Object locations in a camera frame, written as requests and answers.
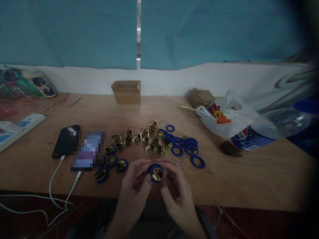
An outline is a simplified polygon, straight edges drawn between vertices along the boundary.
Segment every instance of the floor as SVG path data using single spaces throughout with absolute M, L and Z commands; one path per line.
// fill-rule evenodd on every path
M 65 199 L 66 196 L 57 195 L 57 197 Z M 101 199 L 71 197 L 70 201 L 74 203 L 76 210 L 61 215 L 49 228 L 46 226 L 44 215 L 40 212 L 21 215 L 0 208 L 0 221 L 2 222 L 0 235 L 4 235 L 4 238 L 18 239 L 64 238 L 67 230 L 100 204 Z M 61 210 L 47 199 L 3 198 L 1 203 L 17 211 L 42 209 L 47 213 L 49 222 L 61 213 Z M 291 223 L 301 215 L 300 213 L 256 209 L 200 205 L 198 207 L 208 214 L 219 239 L 283 239 L 286 238 Z

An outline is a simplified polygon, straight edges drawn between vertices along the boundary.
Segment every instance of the bottle label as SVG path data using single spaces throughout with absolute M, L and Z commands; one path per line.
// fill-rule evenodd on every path
M 248 126 L 246 129 L 232 137 L 231 141 L 242 150 L 254 151 L 255 149 L 276 141 L 276 139 L 262 136 Z

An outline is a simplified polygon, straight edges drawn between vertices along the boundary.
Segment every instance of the hand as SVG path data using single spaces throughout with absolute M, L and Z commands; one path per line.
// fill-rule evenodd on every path
M 104 238 L 124 238 L 140 218 L 152 185 L 147 172 L 150 165 L 150 160 L 146 159 L 131 162 L 122 180 L 115 214 Z
M 158 159 L 163 169 L 167 169 L 162 180 L 161 194 L 169 215 L 189 238 L 206 238 L 194 205 L 189 182 L 179 164 Z

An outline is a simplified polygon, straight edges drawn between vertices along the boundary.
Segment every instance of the cardboard box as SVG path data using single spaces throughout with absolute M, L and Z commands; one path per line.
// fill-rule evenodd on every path
M 199 90 L 193 88 L 192 93 L 189 96 L 189 101 L 196 109 L 198 106 L 204 106 L 205 108 L 215 101 L 215 97 L 207 90 Z
M 118 104 L 141 103 L 141 81 L 115 81 L 112 90 Z

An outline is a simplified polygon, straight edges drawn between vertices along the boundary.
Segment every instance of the person's left hand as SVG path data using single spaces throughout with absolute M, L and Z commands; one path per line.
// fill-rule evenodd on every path
M 104 238 L 124 238 L 140 218 L 151 190 L 150 160 L 131 162 L 122 180 L 116 211 Z

